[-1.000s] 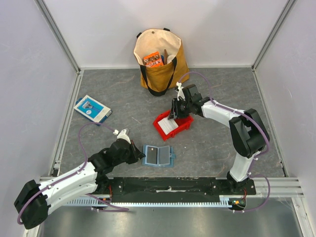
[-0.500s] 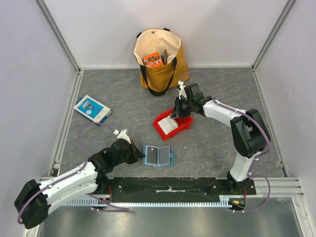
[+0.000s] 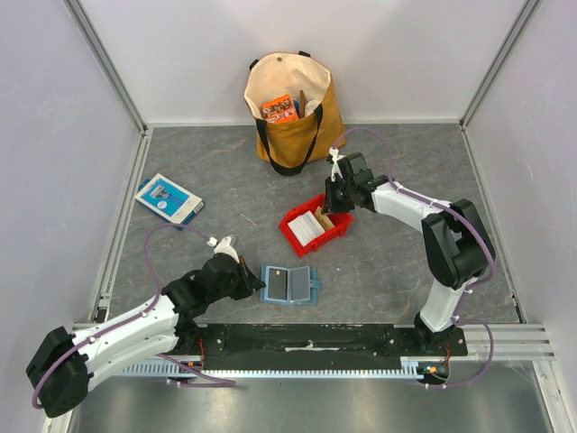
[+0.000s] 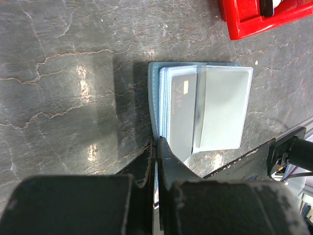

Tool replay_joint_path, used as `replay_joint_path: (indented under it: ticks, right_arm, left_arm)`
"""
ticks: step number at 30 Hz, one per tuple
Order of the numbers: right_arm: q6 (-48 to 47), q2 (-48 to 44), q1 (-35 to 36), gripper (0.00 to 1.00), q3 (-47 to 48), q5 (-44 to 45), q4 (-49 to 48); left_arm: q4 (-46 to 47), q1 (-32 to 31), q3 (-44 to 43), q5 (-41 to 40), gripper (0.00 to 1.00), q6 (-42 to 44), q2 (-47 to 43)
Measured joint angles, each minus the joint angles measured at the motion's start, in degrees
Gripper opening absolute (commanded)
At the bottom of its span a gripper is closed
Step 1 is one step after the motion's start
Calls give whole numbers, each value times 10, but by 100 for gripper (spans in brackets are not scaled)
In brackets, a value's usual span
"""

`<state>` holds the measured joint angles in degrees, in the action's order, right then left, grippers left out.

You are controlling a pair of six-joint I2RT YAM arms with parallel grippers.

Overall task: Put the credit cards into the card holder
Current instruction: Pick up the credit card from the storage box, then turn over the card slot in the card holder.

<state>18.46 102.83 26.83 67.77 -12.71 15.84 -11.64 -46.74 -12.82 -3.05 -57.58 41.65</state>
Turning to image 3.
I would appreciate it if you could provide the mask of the black VIP credit card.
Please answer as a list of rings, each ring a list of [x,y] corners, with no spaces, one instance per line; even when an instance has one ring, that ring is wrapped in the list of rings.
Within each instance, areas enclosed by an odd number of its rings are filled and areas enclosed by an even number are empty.
[[[268,269],[267,299],[286,301],[288,299],[289,272],[285,269]]]

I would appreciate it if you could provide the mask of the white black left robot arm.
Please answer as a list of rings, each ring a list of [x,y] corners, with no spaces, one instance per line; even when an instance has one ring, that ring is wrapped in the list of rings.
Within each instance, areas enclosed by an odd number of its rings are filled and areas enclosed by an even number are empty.
[[[124,368],[150,356],[185,355],[200,347],[195,319],[220,299],[249,298],[264,287],[242,257],[216,253],[141,306],[77,332],[52,329],[26,367],[32,406],[56,418],[74,409]]]

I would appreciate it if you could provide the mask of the blue leather card holder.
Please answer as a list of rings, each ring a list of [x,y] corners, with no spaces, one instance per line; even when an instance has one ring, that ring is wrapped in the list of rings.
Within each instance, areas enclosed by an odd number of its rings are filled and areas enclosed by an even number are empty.
[[[322,282],[312,266],[285,268],[262,265],[261,280],[265,287],[260,290],[260,301],[277,305],[309,306],[318,303]]]

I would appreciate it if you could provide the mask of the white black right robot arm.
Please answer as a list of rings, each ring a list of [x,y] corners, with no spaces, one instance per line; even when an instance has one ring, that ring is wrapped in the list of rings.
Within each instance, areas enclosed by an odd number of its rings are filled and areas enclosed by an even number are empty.
[[[331,174],[325,179],[323,211],[348,213],[357,207],[392,217],[422,236],[433,284],[414,320],[413,344],[433,355],[450,337],[463,294],[495,271],[495,250],[474,204],[448,202],[406,189],[395,180],[375,177],[359,152],[329,150]]]

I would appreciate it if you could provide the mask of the gold credit card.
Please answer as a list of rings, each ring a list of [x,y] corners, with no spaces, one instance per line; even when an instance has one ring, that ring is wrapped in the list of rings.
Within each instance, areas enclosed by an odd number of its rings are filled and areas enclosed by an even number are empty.
[[[325,232],[328,232],[334,229],[334,223],[328,217],[328,215],[324,214],[321,207],[317,207],[314,213],[314,216],[319,223],[319,225],[324,229]]]

